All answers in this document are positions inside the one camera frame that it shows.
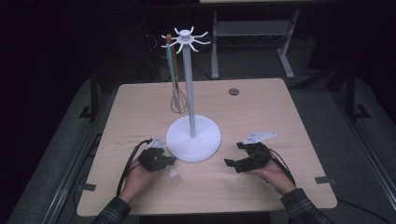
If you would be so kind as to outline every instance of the plaid shirt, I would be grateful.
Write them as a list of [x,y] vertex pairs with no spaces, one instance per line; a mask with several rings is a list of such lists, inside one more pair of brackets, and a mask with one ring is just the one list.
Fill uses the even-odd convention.
[[[295,224],[330,224],[332,223],[312,204],[302,189],[295,189],[283,196],[280,201],[285,205],[290,219]],[[123,200],[114,198],[96,217],[93,223],[121,224],[131,212],[131,207]]]

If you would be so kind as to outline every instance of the hand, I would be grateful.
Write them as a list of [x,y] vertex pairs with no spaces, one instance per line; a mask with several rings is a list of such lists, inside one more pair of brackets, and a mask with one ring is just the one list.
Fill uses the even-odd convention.
[[282,169],[272,160],[266,166],[248,173],[258,175],[261,179],[267,181],[282,196],[296,189],[296,186],[283,173]]
[[151,182],[151,180],[158,175],[160,171],[150,172],[140,165],[138,160],[131,162],[129,169],[133,169],[125,177],[124,188],[121,191],[119,198],[130,204],[134,197],[142,192]]

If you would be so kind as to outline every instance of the wooden tabletop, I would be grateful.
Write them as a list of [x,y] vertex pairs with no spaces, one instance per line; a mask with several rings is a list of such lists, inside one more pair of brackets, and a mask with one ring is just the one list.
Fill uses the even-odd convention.
[[[185,91],[185,83],[179,83]],[[229,94],[237,88],[239,94]],[[195,114],[215,121],[221,131],[218,151],[198,162],[177,160],[183,182],[174,186],[163,171],[132,203],[131,214],[195,214],[283,210],[280,195],[255,175],[237,174],[223,159],[241,160],[248,154],[237,148],[250,131],[275,132],[263,143],[279,153],[297,187],[318,208],[333,208],[325,176],[300,116],[282,79],[240,79],[193,82]],[[171,111],[171,83],[128,84],[119,88],[78,205],[80,216],[96,216],[115,196],[120,175],[134,147],[145,139],[165,139],[169,126],[187,116]]]

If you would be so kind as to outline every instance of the white round base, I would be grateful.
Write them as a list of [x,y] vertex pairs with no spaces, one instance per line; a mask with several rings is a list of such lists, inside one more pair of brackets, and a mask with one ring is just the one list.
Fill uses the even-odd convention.
[[195,133],[191,138],[189,116],[176,120],[166,133],[166,145],[171,153],[183,161],[202,161],[219,148],[221,133],[213,120],[195,115]]

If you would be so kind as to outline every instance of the person's left hand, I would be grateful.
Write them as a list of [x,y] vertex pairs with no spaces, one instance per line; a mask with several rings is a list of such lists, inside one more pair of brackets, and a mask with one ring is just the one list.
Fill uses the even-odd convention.
[[120,199],[130,204],[134,197],[142,192],[151,180],[158,175],[160,171],[150,172],[146,170],[136,159],[131,162],[129,169],[133,169],[125,177],[124,188],[118,196]]

